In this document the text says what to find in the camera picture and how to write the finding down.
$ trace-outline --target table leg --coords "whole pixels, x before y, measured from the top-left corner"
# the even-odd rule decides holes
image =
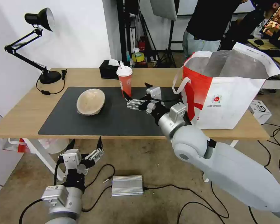
[[[27,146],[29,147],[31,153],[35,153],[42,162],[49,168],[49,170],[54,173],[56,162],[50,156],[50,154],[46,151],[46,149],[42,146],[42,144],[37,139],[28,139],[23,138]],[[57,170],[57,178],[58,180],[63,180],[65,174],[62,172],[60,168]]]
[[[205,183],[208,183],[209,182],[209,179],[205,176],[205,173],[203,173],[202,175],[202,179]]]
[[[230,146],[234,148],[238,141],[239,141],[239,140],[233,140],[233,141],[231,142]]]

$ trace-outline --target desk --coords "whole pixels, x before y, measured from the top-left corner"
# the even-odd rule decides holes
[[[144,87],[144,82],[160,87],[171,87],[177,68],[138,68],[133,69],[132,85]],[[62,82],[50,85],[39,84],[40,89],[56,92],[62,88]],[[101,79],[97,68],[68,69],[65,89],[70,86],[119,87],[118,80]],[[85,135],[39,135],[38,131],[50,115],[51,111],[61,98],[65,89],[55,95],[46,96],[33,87],[20,102],[0,121],[0,138],[23,138],[32,153],[36,153],[47,167],[54,172],[56,163],[46,152],[37,139],[40,138],[96,138],[99,136]],[[208,137],[214,140],[266,140],[269,135],[259,125],[250,112],[246,112],[233,130],[204,130]],[[165,136],[102,136],[114,139],[165,139]],[[58,170],[58,179],[62,180],[63,172]]]

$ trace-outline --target tissue box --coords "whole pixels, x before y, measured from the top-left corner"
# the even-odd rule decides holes
[[[249,110],[260,124],[265,123],[272,116],[272,113],[261,100],[252,100]]]
[[[100,65],[101,77],[107,79],[118,79],[116,71],[119,66],[108,65],[108,63],[109,60],[104,60],[103,63]]]

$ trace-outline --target white box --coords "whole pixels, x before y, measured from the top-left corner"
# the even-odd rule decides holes
[[[260,124],[265,123],[272,116],[272,113],[261,100],[252,100],[249,110]]]

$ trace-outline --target concrete floor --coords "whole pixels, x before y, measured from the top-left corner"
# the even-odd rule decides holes
[[[273,113],[269,122],[280,125],[280,90],[275,94],[258,96],[257,99],[263,100]],[[265,129],[271,134],[274,127],[266,126]],[[280,183],[280,148],[269,142],[262,142],[272,154],[268,168]],[[166,140],[103,140],[103,144],[105,154],[89,170],[86,183],[93,180],[104,164],[111,163],[116,168],[116,175],[143,175],[145,186],[175,184],[191,188],[204,197],[218,213],[225,214],[224,208],[213,196],[210,184],[203,182],[201,171],[176,158]],[[96,140],[78,140],[76,147],[80,148],[82,153],[91,152],[96,147]],[[257,141],[239,141],[235,148],[261,164],[267,163],[268,154]],[[112,169],[107,167],[97,181],[86,190],[83,196],[85,208],[91,207],[101,191],[111,185],[111,181],[102,183],[111,173]],[[23,209],[39,199],[46,186],[52,184],[53,174],[38,157],[25,154],[0,191],[0,224],[18,223]],[[254,223],[247,206],[217,186],[214,186],[214,191],[230,213],[230,218],[224,220],[225,223]],[[82,213],[79,223],[173,224],[177,221],[181,207],[189,201],[202,202],[192,193],[172,187],[146,191],[142,196],[125,197],[112,197],[111,189],[108,189],[91,212]],[[258,223],[280,223],[280,219],[269,212],[253,210],[253,213]],[[46,221],[47,207],[38,203],[26,212],[23,223],[43,224]],[[210,224],[221,221],[207,209],[190,204],[184,209],[180,223]]]

